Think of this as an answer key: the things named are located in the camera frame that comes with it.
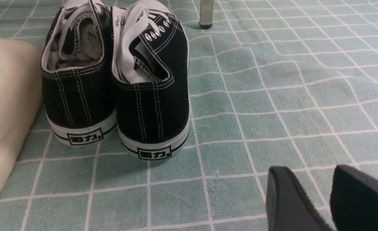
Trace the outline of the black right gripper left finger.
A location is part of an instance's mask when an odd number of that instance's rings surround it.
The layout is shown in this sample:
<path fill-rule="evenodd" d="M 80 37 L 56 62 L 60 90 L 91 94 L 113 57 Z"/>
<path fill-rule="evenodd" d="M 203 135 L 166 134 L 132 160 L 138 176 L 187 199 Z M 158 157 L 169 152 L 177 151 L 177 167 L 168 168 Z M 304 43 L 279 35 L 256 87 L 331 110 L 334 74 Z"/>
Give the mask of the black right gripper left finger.
<path fill-rule="evenodd" d="M 268 171 L 266 214 L 269 231 L 332 231 L 311 203 L 296 175 L 284 166 Z"/>

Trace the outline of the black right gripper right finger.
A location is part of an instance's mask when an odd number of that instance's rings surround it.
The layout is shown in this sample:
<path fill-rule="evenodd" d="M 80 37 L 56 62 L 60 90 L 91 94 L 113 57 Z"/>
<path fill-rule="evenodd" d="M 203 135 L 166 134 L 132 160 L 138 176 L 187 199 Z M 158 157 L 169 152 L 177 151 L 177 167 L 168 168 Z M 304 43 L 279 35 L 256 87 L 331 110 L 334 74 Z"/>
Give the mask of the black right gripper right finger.
<path fill-rule="evenodd" d="M 330 208 L 339 231 L 378 231 L 378 179 L 352 166 L 337 165 Z"/>

